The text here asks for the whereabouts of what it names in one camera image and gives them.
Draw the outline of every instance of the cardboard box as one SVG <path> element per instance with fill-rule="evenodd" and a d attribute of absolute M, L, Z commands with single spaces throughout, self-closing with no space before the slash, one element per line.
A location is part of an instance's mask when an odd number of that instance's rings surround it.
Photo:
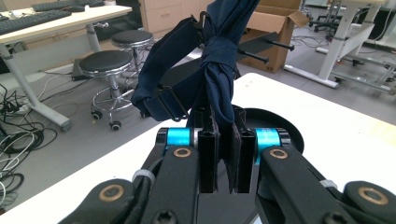
<path fill-rule="evenodd" d="M 309 18 L 298 10 L 299 7 L 299 0 L 261 0 L 247 23 L 247 33 L 242 36 L 241 42 L 276 32 L 278 34 L 276 42 L 289 45 L 294 24 L 298 27 L 303 27 L 309 22 Z M 269 63 L 265 64 L 249 57 L 239 61 L 239 63 L 269 73 L 276 73 L 279 68 L 285 65 L 288 51 L 288 49 L 279 46 L 272 46 L 258 53 L 262 57 L 268 57 Z"/>

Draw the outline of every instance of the black cushion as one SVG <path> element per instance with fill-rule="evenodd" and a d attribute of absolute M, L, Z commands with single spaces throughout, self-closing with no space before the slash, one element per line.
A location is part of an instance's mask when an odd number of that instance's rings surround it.
<path fill-rule="evenodd" d="M 139 30 L 123 31 L 111 37 L 111 40 L 120 44 L 133 44 L 147 41 L 152 38 L 152 33 Z"/>
<path fill-rule="evenodd" d="M 79 67 L 87 72 L 105 72 L 113 69 L 121 68 L 133 59 L 133 56 L 125 51 L 120 50 L 104 50 L 95 52 L 79 63 Z"/>

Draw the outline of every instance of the cable tie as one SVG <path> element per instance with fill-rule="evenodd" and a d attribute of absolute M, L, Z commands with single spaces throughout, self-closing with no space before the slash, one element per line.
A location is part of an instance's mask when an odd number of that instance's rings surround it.
<path fill-rule="evenodd" d="M 134 181 L 134 179 L 140 175 L 148 177 L 151 180 L 151 187 L 154 185 L 155 175 L 150 170 L 138 170 L 134 172 L 134 177 L 132 177 L 132 181 Z"/>
<path fill-rule="evenodd" d="M 325 179 L 325 180 L 320 180 L 319 182 L 324 188 L 331 188 L 331 187 L 336 189 L 338 188 L 337 185 L 334 182 L 332 182 L 332 180 Z"/>

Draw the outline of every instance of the white table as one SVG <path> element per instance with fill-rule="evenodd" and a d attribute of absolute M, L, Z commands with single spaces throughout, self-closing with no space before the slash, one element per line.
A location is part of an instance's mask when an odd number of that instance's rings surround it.
<path fill-rule="evenodd" d="M 304 156 L 341 191 L 349 181 L 365 180 L 396 194 L 396 126 L 257 74 L 235 81 L 233 103 L 263 108 L 293 123 L 303 135 Z M 0 223 L 62 220 L 99 183 L 111 178 L 131 180 L 154 146 L 158 130 L 180 126 L 184 123 L 166 121 L 142 133 L 6 212 Z"/>
<path fill-rule="evenodd" d="M 29 106 L 59 125 L 61 130 L 66 132 L 70 127 L 71 120 L 39 102 L 35 93 L 29 86 L 25 75 L 55 65 L 56 63 L 74 59 L 92 50 L 99 51 L 99 42 L 92 24 L 124 15 L 131 10 L 130 7 L 120 6 L 93 7 L 84 12 L 73 13 L 69 17 L 56 21 L 50 21 L 9 34 L 0 35 L 1 57 L 26 94 L 30 102 Z M 23 9 L 22 11 L 26 14 L 34 13 L 31 8 Z M 73 30 L 73 28 L 81 25 L 86 25 L 87 34 L 67 38 L 63 41 L 40 48 L 28 49 L 12 55 L 9 54 L 6 48 L 7 44 L 18 43 L 43 35 L 51 35 L 56 32 Z"/>
<path fill-rule="evenodd" d="M 288 64 L 284 66 L 284 69 L 299 76 L 314 80 L 320 84 L 336 88 L 338 83 L 329 80 L 329 76 L 335 62 L 341 60 L 347 54 L 356 55 L 359 53 L 361 45 L 367 40 L 375 26 L 374 19 L 376 13 L 387 1 L 388 0 L 343 0 L 341 4 L 346 7 L 346 11 L 344 12 L 337 31 L 332 38 L 332 43 L 329 46 L 329 51 L 320 68 L 319 74 L 311 74 Z M 369 6 L 370 9 L 361 25 L 359 33 L 349 39 L 346 39 L 349 26 L 352 23 L 357 10 L 367 6 Z"/>

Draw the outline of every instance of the dark blue fabric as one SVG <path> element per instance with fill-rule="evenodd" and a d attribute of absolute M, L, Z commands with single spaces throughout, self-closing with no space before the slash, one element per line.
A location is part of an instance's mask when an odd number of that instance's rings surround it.
<path fill-rule="evenodd" d="M 221 129 L 227 128 L 234 120 L 231 100 L 237 45 L 258 3 L 259 0 L 217 0 L 210 4 L 203 28 L 205 49 L 201 67 L 173 87 L 187 110 L 210 105 Z M 164 73 L 199 45 L 199 36 L 193 21 L 186 19 L 153 46 L 131 99 L 142 113 L 156 120 L 183 115 L 172 94 L 165 92 L 163 97 L 159 97 L 153 93 Z"/>

